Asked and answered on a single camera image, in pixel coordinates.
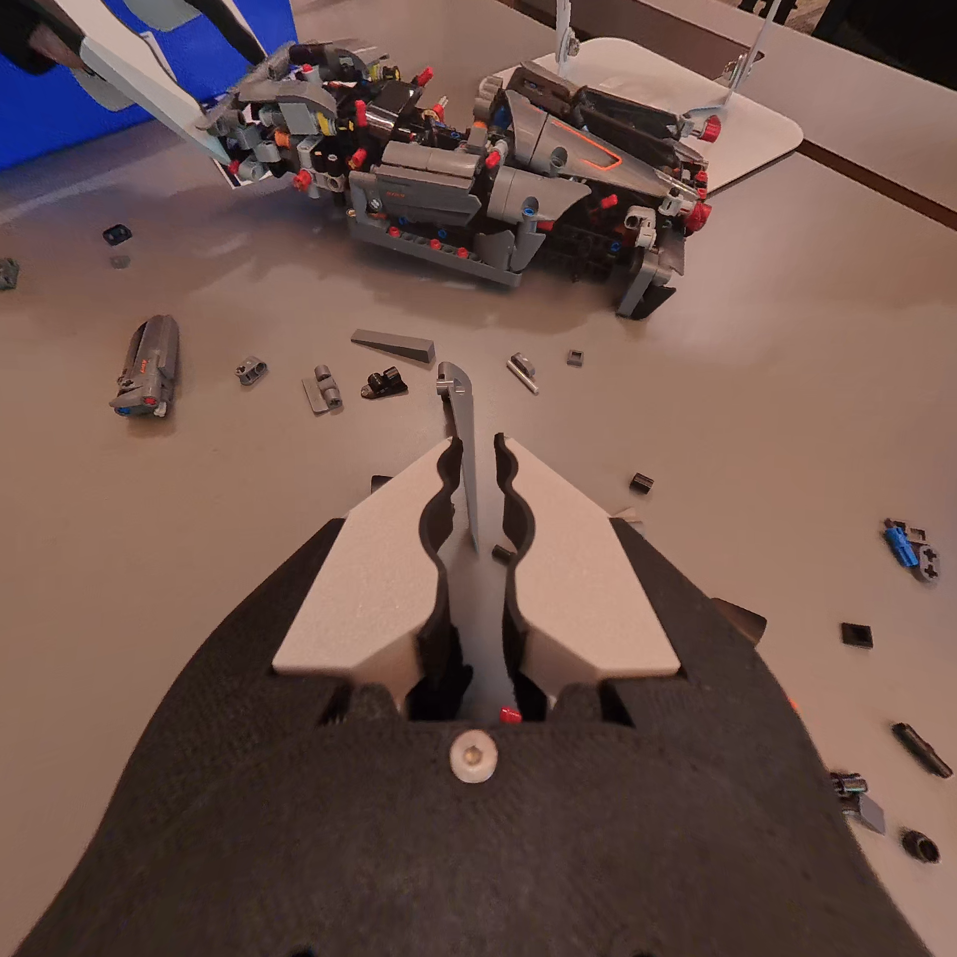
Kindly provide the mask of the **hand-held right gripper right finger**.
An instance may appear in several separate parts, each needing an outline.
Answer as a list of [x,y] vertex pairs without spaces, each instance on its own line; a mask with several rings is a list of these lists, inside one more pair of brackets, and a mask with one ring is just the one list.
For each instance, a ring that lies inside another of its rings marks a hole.
[[506,565],[502,650],[518,712],[571,685],[676,676],[680,662],[612,518],[520,443],[494,439]]

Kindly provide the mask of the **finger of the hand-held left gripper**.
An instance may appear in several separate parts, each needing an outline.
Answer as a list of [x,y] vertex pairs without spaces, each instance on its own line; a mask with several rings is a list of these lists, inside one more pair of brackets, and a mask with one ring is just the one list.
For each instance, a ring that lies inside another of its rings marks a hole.
[[219,163],[230,161],[220,139],[198,125],[198,101],[161,65],[150,45],[100,1],[62,1],[54,11],[79,35],[84,67],[110,83],[185,141]]
[[268,54],[233,1],[185,1],[220,31],[229,45],[251,65],[258,65]]

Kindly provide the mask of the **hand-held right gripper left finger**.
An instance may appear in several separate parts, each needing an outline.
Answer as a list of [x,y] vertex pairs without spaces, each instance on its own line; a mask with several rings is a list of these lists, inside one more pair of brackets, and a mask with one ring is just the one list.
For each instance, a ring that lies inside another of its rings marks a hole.
[[439,549],[453,530],[463,445],[434,448],[334,524],[334,537],[272,660],[283,676],[381,684],[459,700],[464,661]]

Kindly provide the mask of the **blue plastic bin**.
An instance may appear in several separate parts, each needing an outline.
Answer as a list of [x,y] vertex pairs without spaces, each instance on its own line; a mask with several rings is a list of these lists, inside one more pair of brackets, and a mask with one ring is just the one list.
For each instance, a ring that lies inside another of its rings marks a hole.
[[[156,49],[180,85],[198,100],[202,117],[216,97],[254,67],[233,50],[208,18],[184,1],[106,2]],[[296,41],[290,2],[233,3],[268,56]],[[137,105],[117,112],[107,110],[66,71],[29,78],[2,61],[3,169],[149,119],[161,123]]]

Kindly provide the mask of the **long grey lego beam panel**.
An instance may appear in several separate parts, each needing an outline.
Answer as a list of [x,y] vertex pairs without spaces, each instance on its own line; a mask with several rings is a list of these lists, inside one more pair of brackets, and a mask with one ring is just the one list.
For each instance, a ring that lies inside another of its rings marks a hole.
[[443,361],[437,366],[437,394],[450,407],[455,436],[462,444],[462,484],[473,547],[479,552],[479,515],[476,471],[475,408],[469,376],[458,365]]

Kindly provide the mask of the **grey black lego car model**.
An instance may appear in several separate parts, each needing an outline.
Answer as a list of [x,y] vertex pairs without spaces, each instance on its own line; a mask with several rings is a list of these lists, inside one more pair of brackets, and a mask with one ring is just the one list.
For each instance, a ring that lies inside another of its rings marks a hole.
[[291,43],[209,110],[200,127],[230,161],[252,153],[312,198],[348,205],[357,239],[509,288],[536,258],[574,281],[631,279],[616,315],[648,317],[674,293],[687,238],[706,224],[699,161],[645,162],[508,79],[481,82],[472,125],[446,123],[445,100],[420,103],[433,72],[409,79],[387,55]]

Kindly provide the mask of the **grey lego panel assembly red pins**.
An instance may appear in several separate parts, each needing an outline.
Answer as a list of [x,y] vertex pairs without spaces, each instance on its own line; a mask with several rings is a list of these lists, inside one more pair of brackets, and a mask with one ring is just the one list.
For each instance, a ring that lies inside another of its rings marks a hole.
[[134,332],[109,403],[123,416],[165,417],[174,399],[180,330],[174,317],[155,315]]

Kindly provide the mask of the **grey curved lego panel pin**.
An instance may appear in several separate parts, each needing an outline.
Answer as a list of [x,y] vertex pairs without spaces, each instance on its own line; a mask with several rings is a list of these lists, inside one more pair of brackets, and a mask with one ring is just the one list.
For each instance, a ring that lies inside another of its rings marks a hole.
[[768,619],[740,605],[712,597],[718,612],[752,645],[757,646],[768,627]]

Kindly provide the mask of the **grey lego panel with connector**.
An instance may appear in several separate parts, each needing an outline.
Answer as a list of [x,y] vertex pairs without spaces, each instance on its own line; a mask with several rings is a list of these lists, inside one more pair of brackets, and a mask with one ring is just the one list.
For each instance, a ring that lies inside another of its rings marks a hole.
[[327,365],[316,365],[309,377],[302,378],[302,385],[314,415],[341,409],[341,392]]

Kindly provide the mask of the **long grey lego wedge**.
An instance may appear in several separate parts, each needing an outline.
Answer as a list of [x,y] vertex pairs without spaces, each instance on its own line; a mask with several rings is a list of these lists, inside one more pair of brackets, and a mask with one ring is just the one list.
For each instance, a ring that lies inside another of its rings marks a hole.
[[431,365],[436,359],[435,343],[429,339],[360,328],[352,333],[350,341],[424,365]]

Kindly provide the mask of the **black grey lego connector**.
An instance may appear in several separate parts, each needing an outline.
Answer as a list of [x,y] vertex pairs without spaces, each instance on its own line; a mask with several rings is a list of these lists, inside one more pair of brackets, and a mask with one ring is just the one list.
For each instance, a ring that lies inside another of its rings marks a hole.
[[886,834],[886,819],[879,804],[869,796],[868,782],[855,772],[830,772],[831,785],[845,816],[868,830]]

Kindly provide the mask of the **black lego axle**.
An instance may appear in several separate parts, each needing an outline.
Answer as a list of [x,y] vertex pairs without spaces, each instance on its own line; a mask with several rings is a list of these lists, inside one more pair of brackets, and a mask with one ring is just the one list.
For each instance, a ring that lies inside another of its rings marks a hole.
[[953,777],[953,770],[940,758],[937,751],[919,735],[914,727],[906,723],[891,724],[890,730],[895,739],[927,772],[942,779]]

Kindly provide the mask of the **white book stand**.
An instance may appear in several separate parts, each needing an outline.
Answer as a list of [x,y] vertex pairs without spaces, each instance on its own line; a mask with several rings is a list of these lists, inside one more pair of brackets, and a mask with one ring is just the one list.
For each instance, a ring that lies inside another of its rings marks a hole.
[[672,18],[671,33],[634,41],[591,28],[578,42],[570,2],[556,7],[554,54],[527,61],[516,88],[651,164],[699,161],[711,192],[794,152],[795,121],[750,99],[745,86],[764,56],[770,23],[747,45]]

